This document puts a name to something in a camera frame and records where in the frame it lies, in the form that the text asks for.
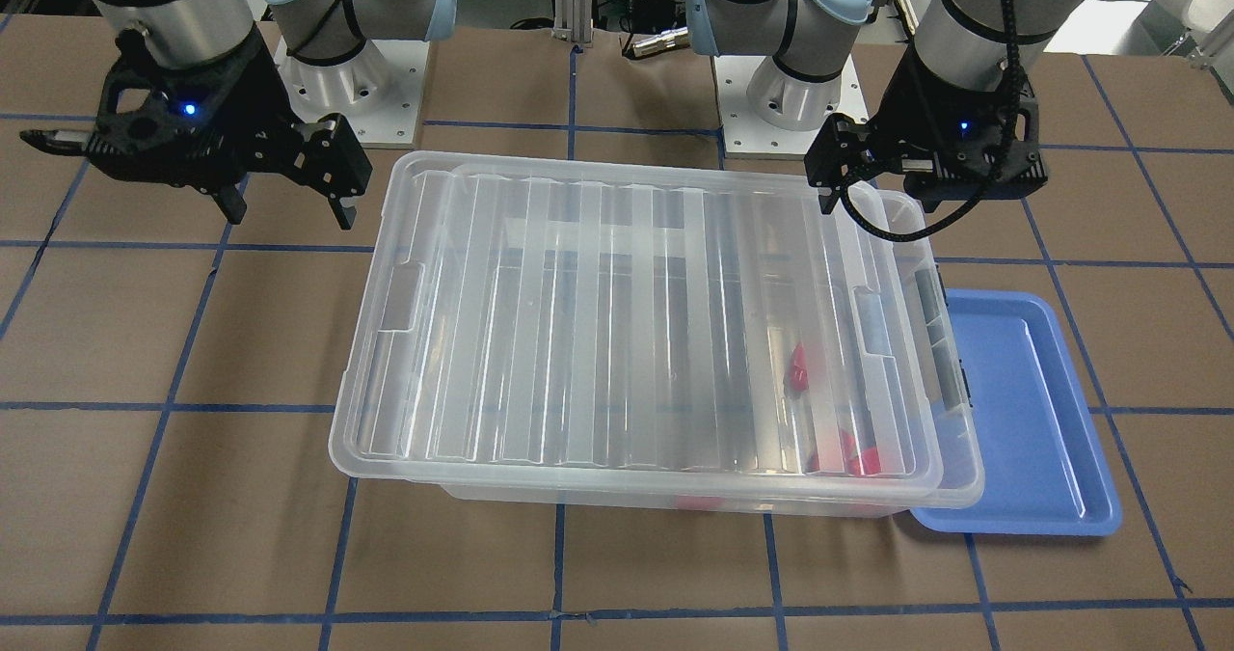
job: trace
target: metal mounting plate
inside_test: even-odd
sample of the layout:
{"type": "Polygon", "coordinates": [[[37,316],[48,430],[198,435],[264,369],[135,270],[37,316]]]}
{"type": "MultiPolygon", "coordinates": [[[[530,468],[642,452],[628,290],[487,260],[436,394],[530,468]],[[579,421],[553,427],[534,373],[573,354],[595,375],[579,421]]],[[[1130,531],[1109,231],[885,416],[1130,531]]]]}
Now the metal mounting plate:
{"type": "MultiPolygon", "coordinates": [[[[363,112],[344,111],[360,144],[374,149],[407,149],[416,137],[420,125],[420,107],[424,96],[424,79],[428,73],[428,47],[424,41],[374,41],[390,63],[390,74],[397,81],[383,104],[363,112]]],[[[274,63],[283,67],[288,59],[286,41],[279,41],[274,63]]],[[[306,104],[295,90],[289,89],[291,110],[306,122],[313,122],[326,113],[343,111],[322,108],[306,104]]]]}
{"type": "MultiPolygon", "coordinates": [[[[786,131],[759,118],[745,97],[754,70],[763,55],[721,55],[713,58],[716,73],[716,99],[719,120],[724,127],[724,155],[734,159],[801,159],[810,149],[818,131],[786,131]]],[[[844,89],[838,110],[859,120],[866,120],[865,97],[856,80],[856,68],[850,57],[840,73],[844,89]]]]}

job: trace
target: clear plastic storage bin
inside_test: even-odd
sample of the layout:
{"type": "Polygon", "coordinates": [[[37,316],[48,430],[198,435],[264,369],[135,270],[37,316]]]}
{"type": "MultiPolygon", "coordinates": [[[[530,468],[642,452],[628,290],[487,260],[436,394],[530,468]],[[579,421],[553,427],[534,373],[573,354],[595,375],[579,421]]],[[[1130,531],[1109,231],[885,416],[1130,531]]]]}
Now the clear plastic storage bin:
{"type": "MultiPolygon", "coordinates": [[[[916,207],[853,197],[881,224],[885,200],[897,222],[916,207]]],[[[460,498],[971,504],[980,456],[933,259],[898,248],[821,216],[793,176],[408,154],[331,455],[460,498]]]]}

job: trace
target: blue plastic tray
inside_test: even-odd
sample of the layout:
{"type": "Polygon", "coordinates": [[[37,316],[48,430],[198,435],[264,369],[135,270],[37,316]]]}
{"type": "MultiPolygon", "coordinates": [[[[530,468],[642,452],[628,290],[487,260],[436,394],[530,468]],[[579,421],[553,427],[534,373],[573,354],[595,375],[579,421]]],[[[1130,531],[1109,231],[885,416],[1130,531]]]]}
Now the blue plastic tray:
{"type": "Polygon", "coordinates": [[[943,533],[1114,533],[1123,510],[1049,303],[1018,291],[946,295],[986,489],[967,509],[913,515],[943,533]]]}

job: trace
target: red object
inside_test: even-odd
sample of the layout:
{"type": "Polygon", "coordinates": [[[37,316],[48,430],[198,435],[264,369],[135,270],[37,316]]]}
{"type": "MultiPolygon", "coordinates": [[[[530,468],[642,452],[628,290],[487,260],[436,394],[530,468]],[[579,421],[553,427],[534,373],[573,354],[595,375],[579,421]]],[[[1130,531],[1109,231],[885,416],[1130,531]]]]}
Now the red object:
{"type": "Polygon", "coordinates": [[[879,459],[877,445],[872,445],[866,450],[856,450],[856,438],[849,434],[849,432],[842,432],[840,449],[844,452],[844,466],[850,476],[876,476],[881,473],[882,465],[879,459]]]}
{"type": "Polygon", "coordinates": [[[806,348],[797,343],[792,351],[792,361],[789,366],[789,386],[797,392],[806,392],[810,387],[810,375],[806,371],[806,348]]]}

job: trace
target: table surface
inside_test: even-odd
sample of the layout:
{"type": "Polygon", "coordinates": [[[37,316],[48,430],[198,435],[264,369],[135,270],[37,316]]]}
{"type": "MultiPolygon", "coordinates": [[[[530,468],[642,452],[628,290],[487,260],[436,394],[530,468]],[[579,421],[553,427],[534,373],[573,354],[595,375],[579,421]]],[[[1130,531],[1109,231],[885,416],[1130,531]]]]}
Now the table surface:
{"type": "MultiPolygon", "coordinates": [[[[0,23],[0,649],[1234,647],[1234,110],[1183,60],[1045,55],[1053,180],[933,239],[948,286],[1058,311],[1124,507],[1090,541],[349,481],[326,436],[400,153],[339,233],[279,176],[226,228],[21,144],[89,125],[110,41],[0,23]]],[[[869,99],[900,54],[855,52],[869,99]]],[[[426,149],[801,171],[723,158],[691,53],[460,30],[431,67],[426,149]]]]}

